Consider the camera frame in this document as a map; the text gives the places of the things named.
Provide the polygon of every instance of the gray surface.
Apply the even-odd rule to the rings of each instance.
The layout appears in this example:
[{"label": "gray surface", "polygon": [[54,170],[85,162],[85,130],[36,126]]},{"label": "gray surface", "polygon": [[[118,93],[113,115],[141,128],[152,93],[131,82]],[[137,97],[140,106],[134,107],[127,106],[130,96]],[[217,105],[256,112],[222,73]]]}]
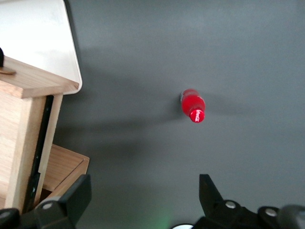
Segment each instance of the gray surface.
[{"label": "gray surface", "polygon": [[[304,1],[70,3],[83,88],[55,143],[91,158],[79,228],[194,223],[200,173],[252,211],[305,205]],[[191,87],[201,124],[179,110]]]}]

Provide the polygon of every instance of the white panel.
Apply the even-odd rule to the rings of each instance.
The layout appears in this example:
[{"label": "white panel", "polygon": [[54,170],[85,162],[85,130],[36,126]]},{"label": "white panel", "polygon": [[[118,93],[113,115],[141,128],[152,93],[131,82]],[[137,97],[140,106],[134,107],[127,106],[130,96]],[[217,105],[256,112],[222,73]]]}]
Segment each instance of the white panel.
[{"label": "white panel", "polygon": [[6,56],[82,85],[62,0],[0,0],[0,47]]}]

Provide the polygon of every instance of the plastic bottle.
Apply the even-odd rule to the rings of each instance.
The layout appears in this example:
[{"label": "plastic bottle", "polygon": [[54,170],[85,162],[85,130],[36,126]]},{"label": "plastic bottle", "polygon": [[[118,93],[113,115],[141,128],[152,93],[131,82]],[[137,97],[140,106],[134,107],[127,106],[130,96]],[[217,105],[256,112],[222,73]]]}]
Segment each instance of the plastic bottle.
[{"label": "plastic bottle", "polygon": [[181,107],[194,123],[204,120],[205,102],[195,89],[187,89],[181,93]]}]

